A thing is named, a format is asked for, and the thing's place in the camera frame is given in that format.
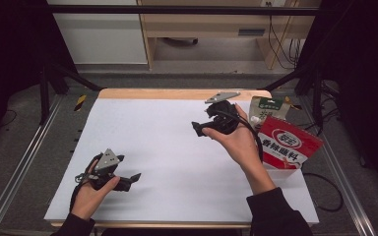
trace white cabinet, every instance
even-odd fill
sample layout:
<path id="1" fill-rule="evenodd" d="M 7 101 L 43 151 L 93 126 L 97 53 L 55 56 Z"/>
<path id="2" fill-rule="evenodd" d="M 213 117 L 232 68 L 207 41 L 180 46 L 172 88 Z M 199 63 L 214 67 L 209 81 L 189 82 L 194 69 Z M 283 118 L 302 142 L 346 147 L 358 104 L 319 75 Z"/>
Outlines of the white cabinet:
<path id="1" fill-rule="evenodd" d="M 47 0 L 48 4 L 136 5 L 135 0 Z M 75 64 L 147 64 L 137 14 L 54 14 Z"/>

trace metal bracket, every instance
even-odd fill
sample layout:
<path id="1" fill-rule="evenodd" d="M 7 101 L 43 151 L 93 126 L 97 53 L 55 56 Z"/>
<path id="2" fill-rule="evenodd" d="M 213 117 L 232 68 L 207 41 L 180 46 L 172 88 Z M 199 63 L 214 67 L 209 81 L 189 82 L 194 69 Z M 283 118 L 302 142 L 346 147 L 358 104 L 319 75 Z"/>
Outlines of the metal bracket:
<path id="1" fill-rule="evenodd" d="M 103 156 L 100 158 L 99 162 L 97 163 L 94 171 L 97 173 L 101 169 L 108 168 L 110 166 L 117 165 L 124 159 L 124 156 L 116 156 L 113 151 L 108 148 Z"/>
<path id="2" fill-rule="evenodd" d="M 241 95 L 241 92 L 239 91 L 220 91 L 217 93 L 217 95 L 206 100 L 205 103 L 217 103 L 239 95 Z"/>
<path id="3" fill-rule="evenodd" d="M 82 183 L 82 182 L 84 182 L 86 180 L 89 180 L 89 179 L 91 179 L 91 180 L 97 180 L 97 179 L 99 179 L 99 177 L 96 176 L 96 175 L 89 174 L 89 173 L 88 174 L 82 173 L 82 174 L 77 175 L 75 177 L 75 182 L 76 183 Z"/>

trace aluminum rail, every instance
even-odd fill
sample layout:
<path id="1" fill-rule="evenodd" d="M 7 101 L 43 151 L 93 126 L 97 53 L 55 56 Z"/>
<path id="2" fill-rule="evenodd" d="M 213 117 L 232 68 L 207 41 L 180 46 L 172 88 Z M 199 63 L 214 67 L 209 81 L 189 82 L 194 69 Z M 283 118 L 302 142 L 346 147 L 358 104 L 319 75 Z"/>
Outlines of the aluminum rail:
<path id="1" fill-rule="evenodd" d="M 40 125 L 35 132 L 34 137 L 32 138 L 26 152 L 24 153 L 20 163 L 17 166 L 17 169 L 14 171 L 10 181 L 8 182 L 5 190 L 2 192 L 0 197 L 0 223 L 5 216 L 8 207 L 10 206 L 12 200 L 14 199 L 15 195 L 17 194 L 18 189 L 21 186 L 21 183 L 24 180 L 24 177 L 29 170 L 32 161 L 35 158 L 35 155 L 47 134 L 48 129 L 50 128 L 54 117 L 57 114 L 57 111 L 60 107 L 61 101 L 63 100 L 63 95 L 56 95 L 51 108 L 50 108 L 50 115 L 48 116 L 47 120 L 43 125 Z"/>
<path id="2" fill-rule="evenodd" d="M 309 119 L 313 121 L 311 115 L 311 105 L 308 97 L 300 96 L 300 103 L 303 105 L 306 114 L 308 115 Z M 327 157 L 327 164 L 333 174 L 334 179 L 343 193 L 343 197 L 345 199 L 346 206 L 348 207 L 349 214 L 355 224 L 355 227 L 358 230 L 358 233 L 361 236 L 375 236 L 376 232 L 367 217 L 366 212 L 363 209 L 363 206 L 360 203 L 357 195 L 355 194 L 354 189 L 352 188 L 351 183 L 349 182 L 348 178 L 346 177 L 342 167 L 340 166 L 336 155 L 331 148 L 327 137 L 324 135 L 324 132 L 321 133 L 320 137 L 324 141 L 324 145 L 322 146 L 323 152 Z"/>
<path id="3" fill-rule="evenodd" d="M 129 6 L 129 5 L 26 5 L 26 10 L 69 14 L 186 14 L 320 16 L 337 14 L 336 9 L 226 6 Z"/>

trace hand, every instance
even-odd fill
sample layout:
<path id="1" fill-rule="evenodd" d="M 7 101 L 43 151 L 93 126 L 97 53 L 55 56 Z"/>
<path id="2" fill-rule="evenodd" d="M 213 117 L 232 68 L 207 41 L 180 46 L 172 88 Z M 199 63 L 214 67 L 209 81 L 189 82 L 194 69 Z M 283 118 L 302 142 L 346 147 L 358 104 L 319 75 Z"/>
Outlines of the hand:
<path id="1" fill-rule="evenodd" d="M 97 164 L 97 160 L 92 164 L 89 173 L 92 172 Z M 76 196 L 75 204 L 72 208 L 72 214 L 89 221 L 91 216 L 95 213 L 99 205 L 102 203 L 105 196 L 115 188 L 119 182 L 119 177 L 115 176 L 110 179 L 101 189 L 95 190 L 91 183 L 88 182 L 82 186 Z"/>
<path id="2" fill-rule="evenodd" d="M 238 104 L 235 104 L 238 114 L 247 120 L 247 114 Z M 243 124 L 229 135 L 211 128 L 204 128 L 202 132 L 213 140 L 218 141 L 244 171 L 253 194 L 261 194 L 276 188 L 269 173 L 263 166 L 253 134 Z"/>
<path id="3" fill-rule="evenodd" d="M 247 120 L 247 114 L 238 104 L 235 104 L 235 108 L 238 114 Z M 243 124 L 239 123 L 235 131 L 229 135 L 220 133 L 212 128 L 204 128 L 202 132 L 211 139 L 218 141 L 241 167 L 257 164 L 260 161 L 253 134 Z"/>

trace red snack bag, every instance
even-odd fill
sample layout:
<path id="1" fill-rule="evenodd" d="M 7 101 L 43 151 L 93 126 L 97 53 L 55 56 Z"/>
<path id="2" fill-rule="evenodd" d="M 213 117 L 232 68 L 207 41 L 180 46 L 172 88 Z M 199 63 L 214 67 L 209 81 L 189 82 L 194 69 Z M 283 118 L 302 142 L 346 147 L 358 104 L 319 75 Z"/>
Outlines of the red snack bag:
<path id="1" fill-rule="evenodd" d="M 294 125 L 268 116 L 260 129 L 263 161 L 278 169 L 298 169 L 323 142 Z"/>

